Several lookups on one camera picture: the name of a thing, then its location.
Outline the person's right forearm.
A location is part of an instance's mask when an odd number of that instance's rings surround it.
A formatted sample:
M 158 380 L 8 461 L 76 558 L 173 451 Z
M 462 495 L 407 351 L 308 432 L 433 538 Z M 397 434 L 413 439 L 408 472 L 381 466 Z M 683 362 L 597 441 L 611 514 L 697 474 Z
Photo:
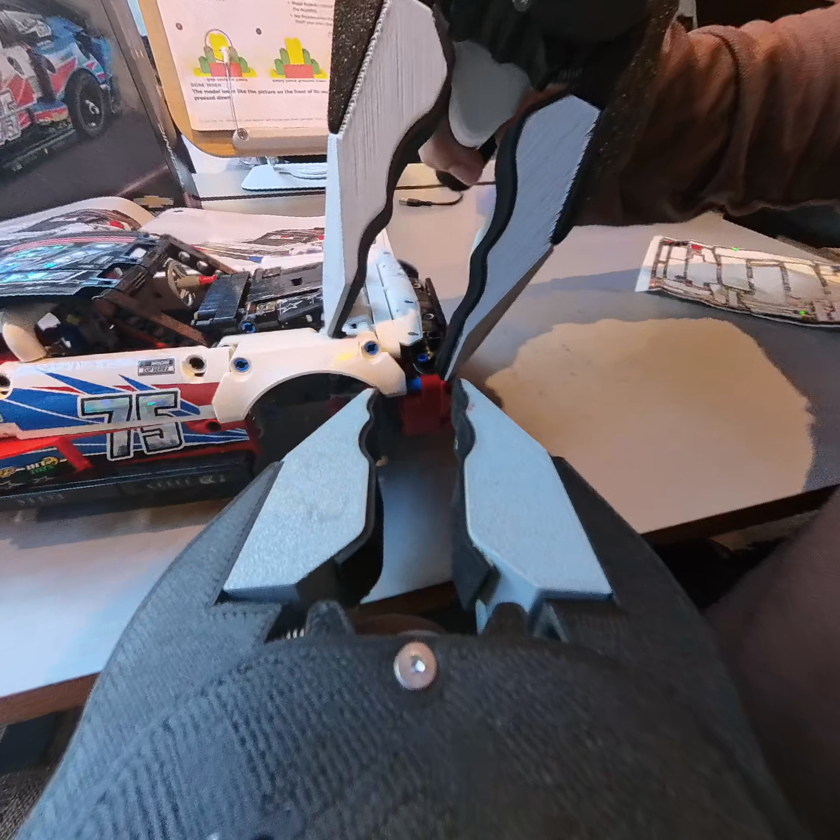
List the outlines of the person's right forearm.
M 741 27 L 673 23 L 646 117 L 579 225 L 838 208 L 838 4 Z

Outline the brick-built toy race car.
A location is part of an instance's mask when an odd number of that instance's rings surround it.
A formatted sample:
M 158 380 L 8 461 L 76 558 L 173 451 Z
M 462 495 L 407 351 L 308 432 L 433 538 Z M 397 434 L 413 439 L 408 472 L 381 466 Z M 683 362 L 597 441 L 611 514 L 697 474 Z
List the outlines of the brick-built toy race car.
M 322 261 L 235 271 L 168 235 L 2 247 L 2 512 L 231 497 L 364 388 L 409 434 L 444 427 L 432 281 L 370 253 L 360 306 L 324 325 Z

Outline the person's right hand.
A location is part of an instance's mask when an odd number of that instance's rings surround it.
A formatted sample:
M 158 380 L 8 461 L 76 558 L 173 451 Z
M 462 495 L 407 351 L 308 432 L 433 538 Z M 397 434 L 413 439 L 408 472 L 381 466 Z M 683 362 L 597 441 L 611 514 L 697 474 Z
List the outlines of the person's right hand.
M 420 162 L 440 175 L 454 180 L 465 190 L 480 182 L 488 160 L 497 149 L 491 136 L 478 148 L 464 146 L 453 134 L 448 117 L 441 118 L 435 131 L 418 151 Z

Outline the race car set box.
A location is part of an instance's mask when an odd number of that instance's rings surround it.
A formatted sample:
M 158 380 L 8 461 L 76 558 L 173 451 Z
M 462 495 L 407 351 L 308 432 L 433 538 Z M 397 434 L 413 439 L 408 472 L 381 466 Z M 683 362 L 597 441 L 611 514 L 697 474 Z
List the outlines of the race car set box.
M 137 2 L 1 2 L 1 218 L 199 205 Z

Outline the instruction sheet on stand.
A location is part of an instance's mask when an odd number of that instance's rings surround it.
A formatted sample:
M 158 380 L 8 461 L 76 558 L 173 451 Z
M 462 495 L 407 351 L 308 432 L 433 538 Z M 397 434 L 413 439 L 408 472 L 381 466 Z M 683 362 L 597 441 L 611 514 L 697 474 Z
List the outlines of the instruction sheet on stand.
M 177 129 L 197 148 L 216 156 L 300 156 L 320 155 L 327 150 L 325 134 L 304 129 L 234 129 L 196 131 L 191 128 L 185 99 L 167 44 L 158 2 L 140 1 L 143 23 L 159 72 L 166 105 Z

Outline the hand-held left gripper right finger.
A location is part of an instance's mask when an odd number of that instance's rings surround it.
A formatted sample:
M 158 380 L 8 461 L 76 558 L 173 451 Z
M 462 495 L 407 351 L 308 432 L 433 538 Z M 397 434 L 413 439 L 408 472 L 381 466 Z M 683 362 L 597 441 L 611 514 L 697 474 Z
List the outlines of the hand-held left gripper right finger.
M 479 633 L 508 609 L 543 640 L 574 641 L 563 606 L 613 600 L 613 583 L 552 456 L 480 389 L 452 391 L 457 475 L 452 576 Z

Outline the open building instruction booklet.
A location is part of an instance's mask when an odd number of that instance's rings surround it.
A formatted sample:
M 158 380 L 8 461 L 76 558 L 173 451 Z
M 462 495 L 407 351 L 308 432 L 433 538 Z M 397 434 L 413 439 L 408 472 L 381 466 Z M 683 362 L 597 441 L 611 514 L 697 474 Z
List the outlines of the open building instruction booklet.
M 136 202 L 116 196 L 90 198 L 4 221 L 1 246 L 113 231 L 169 235 L 237 270 L 322 263 L 323 217 L 193 208 L 169 208 L 153 215 Z

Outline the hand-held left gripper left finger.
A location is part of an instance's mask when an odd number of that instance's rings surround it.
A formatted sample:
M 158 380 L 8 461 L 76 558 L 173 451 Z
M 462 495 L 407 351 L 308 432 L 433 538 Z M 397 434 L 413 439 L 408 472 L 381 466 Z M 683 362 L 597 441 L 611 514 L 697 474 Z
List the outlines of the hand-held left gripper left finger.
M 378 391 L 352 398 L 269 470 L 270 482 L 223 587 L 276 606 L 268 638 L 304 634 L 310 608 L 355 607 L 383 569 L 382 494 L 370 443 Z

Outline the silver flat stand base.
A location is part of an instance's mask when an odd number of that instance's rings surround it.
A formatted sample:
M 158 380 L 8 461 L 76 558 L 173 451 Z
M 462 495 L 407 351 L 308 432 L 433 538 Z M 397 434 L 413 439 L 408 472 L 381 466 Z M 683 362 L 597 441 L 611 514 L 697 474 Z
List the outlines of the silver flat stand base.
M 241 187 L 247 193 L 294 193 L 325 188 L 328 166 L 325 162 L 273 161 L 254 166 Z

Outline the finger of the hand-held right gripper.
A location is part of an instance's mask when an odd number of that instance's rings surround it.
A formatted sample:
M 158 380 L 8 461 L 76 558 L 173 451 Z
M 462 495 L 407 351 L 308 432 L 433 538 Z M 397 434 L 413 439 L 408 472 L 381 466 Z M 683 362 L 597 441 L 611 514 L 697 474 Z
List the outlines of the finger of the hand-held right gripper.
M 533 104 L 505 132 L 496 200 L 476 238 L 465 295 L 437 354 L 453 380 L 569 233 L 602 111 L 568 95 Z
M 393 194 L 448 104 L 455 54 L 440 6 L 336 1 L 328 101 L 323 325 L 344 324 Z

